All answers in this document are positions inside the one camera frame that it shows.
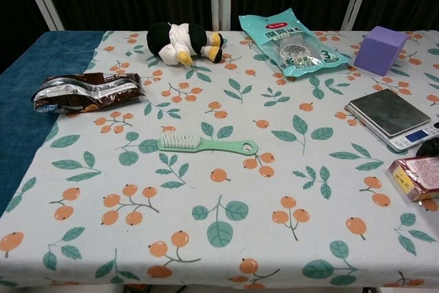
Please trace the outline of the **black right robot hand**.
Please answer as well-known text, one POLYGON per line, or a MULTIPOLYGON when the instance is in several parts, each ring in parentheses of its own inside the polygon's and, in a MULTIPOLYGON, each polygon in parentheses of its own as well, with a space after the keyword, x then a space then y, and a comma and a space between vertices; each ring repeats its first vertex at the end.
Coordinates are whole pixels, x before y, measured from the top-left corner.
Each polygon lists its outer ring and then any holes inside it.
POLYGON ((439 155, 439 137, 435 137, 424 142, 416 152, 416 156, 438 156, 439 155))

